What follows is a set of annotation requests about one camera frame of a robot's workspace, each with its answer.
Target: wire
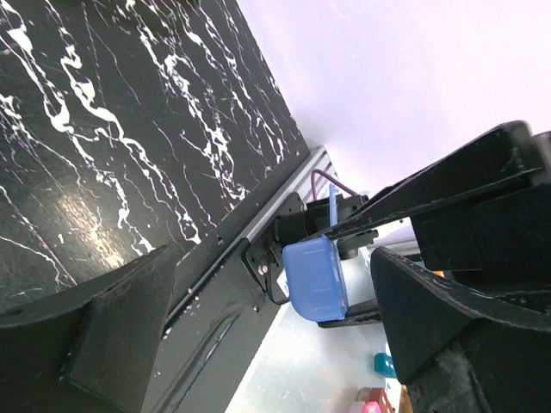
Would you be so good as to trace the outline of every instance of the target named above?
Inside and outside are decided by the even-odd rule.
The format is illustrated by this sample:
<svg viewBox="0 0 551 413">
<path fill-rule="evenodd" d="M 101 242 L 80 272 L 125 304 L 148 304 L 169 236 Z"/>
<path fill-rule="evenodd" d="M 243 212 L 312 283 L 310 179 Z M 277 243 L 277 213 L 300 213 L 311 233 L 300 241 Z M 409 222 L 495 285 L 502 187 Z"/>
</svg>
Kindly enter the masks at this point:
<svg viewBox="0 0 551 413">
<path fill-rule="evenodd" d="M 331 175 L 329 175 L 327 172 L 324 172 L 323 170 L 313 170 L 310 174 L 310 184 L 312 185 L 312 197 L 313 200 L 318 199 L 318 194 L 316 193 L 316 182 L 315 182 L 315 175 L 321 175 L 323 176 L 327 181 L 333 182 L 335 185 L 337 185 L 339 188 L 341 188 L 344 192 L 347 192 L 350 195 L 357 195 L 357 192 L 353 191 L 352 189 L 348 188 L 341 182 L 339 182 L 337 179 L 333 178 Z"/>
<path fill-rule="evenodd" d="M 284 305 L 289 302 L 289 297 L 285 297 L 280 301 L 274 299 L 274 293 L 272 291 L 272 269 L 271 265 L 268 266 L 268 272 L 266 273 L 266 293 L 268 294 L 269 300 L 275 305 Z"/>
</svg>

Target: purple cable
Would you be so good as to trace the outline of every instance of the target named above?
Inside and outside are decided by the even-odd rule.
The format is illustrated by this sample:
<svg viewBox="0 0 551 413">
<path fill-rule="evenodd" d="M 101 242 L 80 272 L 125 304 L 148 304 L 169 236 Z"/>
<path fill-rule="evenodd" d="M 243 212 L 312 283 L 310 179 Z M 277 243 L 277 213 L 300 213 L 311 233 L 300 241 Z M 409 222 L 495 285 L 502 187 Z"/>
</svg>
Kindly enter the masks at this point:
<svg viewBox="0 0 551 413">
<path fill-rule="evenodd" d="M 316 182 L 315 182 L 315 179 L 314 179 L 314 176 L 316 174 L 322 175 L 329 182 L 333 182 L 335 185 L 337 185 L 339 188 L 341 188 L 344 192 L 347 192 L 350 195 L 357 195 L 357 192 L 354 192 L 352 189 L 350 189 L 347 186 L 343 185 L 341 182 L 337 181 L 335 178 L 333 178 L 327 172 L 324 172 L 323 170 L 313 170 L 312 173 L 310 174 L 310 183 L 312 184 L 312 197 L 313 197 L 313 200 L 318 199 L 318 194 L 316 194 Z"/>
</svg>

